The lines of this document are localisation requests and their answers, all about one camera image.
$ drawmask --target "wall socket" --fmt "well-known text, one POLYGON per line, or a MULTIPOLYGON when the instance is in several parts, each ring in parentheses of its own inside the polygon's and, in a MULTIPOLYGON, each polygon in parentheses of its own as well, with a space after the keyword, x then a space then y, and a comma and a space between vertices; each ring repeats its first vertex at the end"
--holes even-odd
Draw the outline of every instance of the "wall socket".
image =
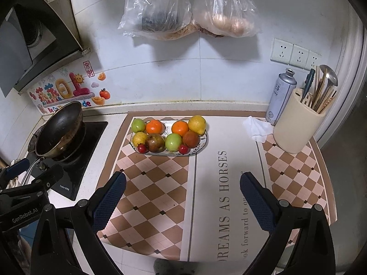
POLYGON ((270 59, 288 64, 293 50, 293 44, 274 38, 273 50, 270 59))
POLYGON ((309 50, 298 45, 293 45, 293 52, 289 64, 304 68, 308 59, 309 50))
POLYGON ((274 38, 270 60, 310 70, 322 64, 322 55, 296 44, 274 38))
POLYGON ((316 66, 320 65, 321 57, 322 56, 319 55, 318 53, 315 53, 315 52, 310 50, 310 52, 308 54, 308 59, 306 61, 305 69, 307 69, 307 70, 315 69, 316 66))

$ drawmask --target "utensil holder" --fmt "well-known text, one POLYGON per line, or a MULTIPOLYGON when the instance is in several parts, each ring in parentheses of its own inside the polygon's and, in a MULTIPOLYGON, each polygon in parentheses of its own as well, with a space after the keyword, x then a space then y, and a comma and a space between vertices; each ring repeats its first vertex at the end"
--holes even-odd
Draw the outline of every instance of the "utensil holder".
POLYGON ((282 150, 297 154, 312 138, 322 123, 325 113, 318 114, 307 105, 300 102, 302 89, 294 89, 291 97, 274 127, 274 139, 282 150))

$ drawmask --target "white ceramic plate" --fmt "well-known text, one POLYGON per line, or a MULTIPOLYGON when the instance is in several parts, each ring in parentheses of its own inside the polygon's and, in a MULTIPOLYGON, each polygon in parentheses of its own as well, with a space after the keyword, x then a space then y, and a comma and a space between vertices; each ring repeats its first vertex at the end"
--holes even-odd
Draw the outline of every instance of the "white ceramic plate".
MULTIPOLYGON (((172 133, 171 127, 172 125, 177 122, 178 120, 167 120, 167 121, 161 121, 164 125, 164 133, 162 134, 163 138, 166 140, 166 137, 172 133)), ((136 148, 133 143, 131 142, 131 140, 133 139, 135 133, 132 134, 131 138, 130 138, 130 145, 133 147, 133 149, 135 150, 135 152, 138 152, 138 148, 136 148)), ((190 149, 190 151, 185 154, 182 155, 179 152, 170 152, 167 149, 161 153, 153 153, 153 152, 147 152, 145 153, 145 155, 160 155, 160 156, 190 156, 190 155, 194 155, 196 153, 198 153, 202 148, 204 148, 206 141, 207 141, 207 132, 205 130, 204 134, 202 136, 199 136, 200 141, 199 144, 196 148, 194 149, 190 149)))

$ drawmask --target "lemon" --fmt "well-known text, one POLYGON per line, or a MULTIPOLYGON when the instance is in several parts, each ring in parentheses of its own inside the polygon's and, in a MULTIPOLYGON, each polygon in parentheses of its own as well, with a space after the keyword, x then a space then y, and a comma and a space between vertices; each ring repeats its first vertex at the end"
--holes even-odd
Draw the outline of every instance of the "lemon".
POLYGON ((138 132, 137 134, 133 136, 133 139, 131 140, 131 142, 133 143, 135 147, 137 147, 140 144, 145 144, 147 137, 148 135, 146 133, 138 132))
POLYGON ((196 132, 198 135, 203 135, 205 132, 206 121, 202 116, 193 116, 189 120, 189 129, 196 132))

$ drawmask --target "spray can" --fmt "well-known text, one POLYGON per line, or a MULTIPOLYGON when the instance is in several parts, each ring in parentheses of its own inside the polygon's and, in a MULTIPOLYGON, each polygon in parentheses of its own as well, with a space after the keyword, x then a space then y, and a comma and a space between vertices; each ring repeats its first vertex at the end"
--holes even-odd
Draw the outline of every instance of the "spray can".
POLYGON ((297 81, 293 76, 294 71, 286 69, 286 72, 279 74, 279 77, 277 78, 274 92, 270 99, 267 114, 265 116, 265 119, 273 126, 278 122, 293 89, 295 89, 297 85, 297 81))

